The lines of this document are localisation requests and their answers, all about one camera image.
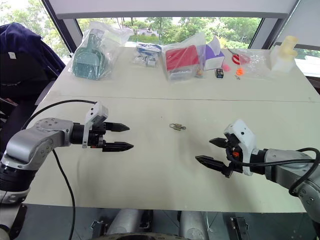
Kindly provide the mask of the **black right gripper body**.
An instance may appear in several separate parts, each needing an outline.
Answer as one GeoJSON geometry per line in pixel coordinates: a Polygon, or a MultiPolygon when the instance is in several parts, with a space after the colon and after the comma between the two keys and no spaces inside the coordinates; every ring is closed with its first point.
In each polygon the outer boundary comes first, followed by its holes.
{"type": "Polygon", "coordinates": [[[234,134],[226,134],[222,147],[225,149],[226,158],[230,161],[223,172],[226,178],[230,178],[233,172],[243,173],[243,151],[239,146],[240,141],[234,134]]]}

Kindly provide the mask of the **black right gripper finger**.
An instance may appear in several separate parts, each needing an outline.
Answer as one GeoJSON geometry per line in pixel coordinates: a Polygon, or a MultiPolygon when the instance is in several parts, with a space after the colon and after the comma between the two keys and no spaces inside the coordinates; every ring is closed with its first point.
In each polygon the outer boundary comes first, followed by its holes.
{"type": "Polygon", "coordinates": [[[227,138],[215,137],[209,140],[209,142],[218,148],[228,149],[230,147],[229,140],[227,138]]]}
{"type": "Polygon", "coordinates": [[[222,161],[215,160],[213,157],[206,155],[198,155],[195,156],[195,159],[202,164],[203,166],[215,170],[218,172],[222,172],[225,169],[225,164],[222,161]]]}

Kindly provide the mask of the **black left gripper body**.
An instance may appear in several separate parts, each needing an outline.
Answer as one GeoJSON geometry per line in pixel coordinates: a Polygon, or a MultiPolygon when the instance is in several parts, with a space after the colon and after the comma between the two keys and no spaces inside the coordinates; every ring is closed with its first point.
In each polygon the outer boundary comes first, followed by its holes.
{"type": "Polygon", "coordinates": [[[87,145],[90,148],[102,149],[103,152],[106,152],[107,143],[104,140],[106,131],[107,125],[105,122],[93,124],[92,129],[89,130],[87,145]]]}

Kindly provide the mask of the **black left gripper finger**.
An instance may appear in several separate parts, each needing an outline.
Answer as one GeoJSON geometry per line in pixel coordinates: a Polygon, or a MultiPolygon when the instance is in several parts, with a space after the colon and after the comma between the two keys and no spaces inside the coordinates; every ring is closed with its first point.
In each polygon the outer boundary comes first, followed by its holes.
{"type": "Polygon", "coordinates": [[[105,130],[111,132],[125,132],[129,131],[130,128],[122,123],[105,122],[105,130]]]}
{"type": "Polygon", "coordinates": [[[134,145],[127,142],[105,142],[102,147],[102,152],[124,152],[130,150],[134,145]]]}

